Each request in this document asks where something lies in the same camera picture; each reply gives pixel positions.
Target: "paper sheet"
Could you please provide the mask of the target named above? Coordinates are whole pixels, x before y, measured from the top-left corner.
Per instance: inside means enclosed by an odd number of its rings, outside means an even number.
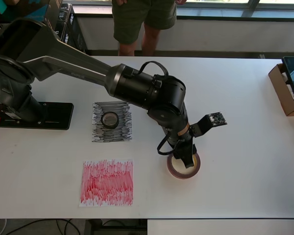
[[[101,123],[101,116],[114,112],[119,117],[115,129],[107,129]],[[132,140],[132,115],[130,106],[124,101],[96,102],[93,104],[93,142],[116,142]]]
[[[79,206],[131,206],[133,160],[85,161]]]

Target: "black box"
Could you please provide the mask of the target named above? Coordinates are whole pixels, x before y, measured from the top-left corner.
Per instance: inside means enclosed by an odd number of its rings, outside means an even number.
[[[20,0],[14,6],[8,6],[0,15],[0,24],[8,24],[18,17],[25,17],[55,29],[61,3],[62,0]]]
[[[54,31],[62,42],[76,48],[73,37],[69,31],[68,25],[65,22],[58,21]]]
[[[80,30],[77,17],[74,15],[73,6],[71,4],[64,3],[61,5],[58,21],[65,22],[68,25],[76,48],[85,52],[87,46],[82,31]]]

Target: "wall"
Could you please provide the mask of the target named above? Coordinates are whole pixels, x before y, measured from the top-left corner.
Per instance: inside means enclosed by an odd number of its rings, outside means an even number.
[[[113,19],[80,18],[88,49],[117,50]],[[140,49],[142,30],[137,49]],[[158,50],[294,52],[294,23],[178,20]]]

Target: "black cable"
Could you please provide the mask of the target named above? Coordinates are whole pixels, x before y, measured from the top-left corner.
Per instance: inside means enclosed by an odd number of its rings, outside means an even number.
[[[157,61],[148,61],[148,62],[145,62],[143,63],[143,65],[141,66],[141,68],[139,69],[137,75],[141,74],[143,72],[143,70],[145,69],[146,65],[149,64],[149,63],[154,63],[156,64],[157,66],[159,66],[161,68],[161,70],[163,71],[163,73],[165,74],[165,77],[168,77],[169,76],[169,72],[168,70],[162,65],[160,64],[159,62]]]
[[[173,153],[179,147],[180,144],[182,144],[182,142],[184,142],[184,140],[178,140],[177,143],[175,144],[174,148],[171,151],[169,151],[169,152],[161,152],[160,149],[165,144],[165,142],[169,139],[170,135],[171,135],[171,132],[168,131],[166,136],[163,138],[163,140],[161,140],[160,144],[158,145],[157,152],[158,152],[159,155],[170,155],[171,153]]]
[[[112,221],[114,221],[114,222],[118,222],[118,223],[120,223],[122,226],[125,227],[125,224],[124,224],[122,221],[119,221],[119,220],[116,220],[116,219],[110,219],[110,220],[106,221],[106,222],[103,224],[103,226],[104,226],[106,223],[109,223],[109,222],[112,222]]]
[[[80,235],[80,231],[78,230],[77,226],[75,226],[72,222],[70,222],[70,221],[68,221],[66,219],[39,219],[39,220],[35,220],[35,221],[31,222],[31,223],[25,224],[25,225],[23,225],[23,226],[15,229],[15,230],[12,230],[12,231],[8,232],[6,235],[10,235],[10,234],[12,234],[12,233],[14,233],[14,232],[22,229],[22,228],[27,227],[28,225],[31,225],[31,224],[34,224],[34,223],[37,223],[37,222],[41,222],[41,221],[49,221],[49,220],[62,220],[62,221],[66,221],[67,223],[71,224],[76,229],[78,235]]]
[[[69,219],[69,220],[67,221],[67,223],[65,224],[65,227],[64,227],[64,235],[67,234],[67,226],[68,226],[68,224],[70,223],[71,220],[72,220],[72,219]]]
[[[59,230],[60,234],[63,235],[63,233],[62,233],[62,231],[61,231],[61,229],[60,229],[60,226],[59,226],[59,224],[58,224],[58,220],[55,220],[55,222],[57,223],[57,227],[58,227],[58,230]]]

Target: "red tape roll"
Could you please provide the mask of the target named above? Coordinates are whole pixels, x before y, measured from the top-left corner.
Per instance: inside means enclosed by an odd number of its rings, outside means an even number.
[[[181,179],[181,180],[185,180],[185,179],[189,179],[191,177],[193,177],[194,175],[197,174],[197,172],[200,169],[200,158],[199,155],[193,154],[193,161],[194,161],[194,170],[191,173],[188,174],[182,174],[180,172],[178,172],[177,170],[174,169],[173,165],[172,165],[172,158],[173,158],[173,154],[170,154],[167,158],[167,167],[169,172],[176,178]]]

